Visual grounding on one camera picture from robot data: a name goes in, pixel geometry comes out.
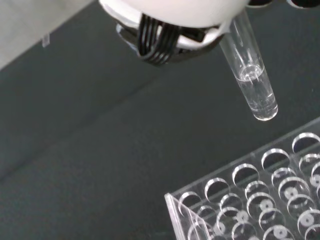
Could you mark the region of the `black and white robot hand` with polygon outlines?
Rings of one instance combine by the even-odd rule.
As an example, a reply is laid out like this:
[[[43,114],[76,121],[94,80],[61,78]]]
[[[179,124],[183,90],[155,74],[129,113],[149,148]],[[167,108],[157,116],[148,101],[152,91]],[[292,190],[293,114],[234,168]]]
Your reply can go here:
[[[101,0],[122,39],[154,66],[192,58],[215,47],[246,8],[271,0]]]

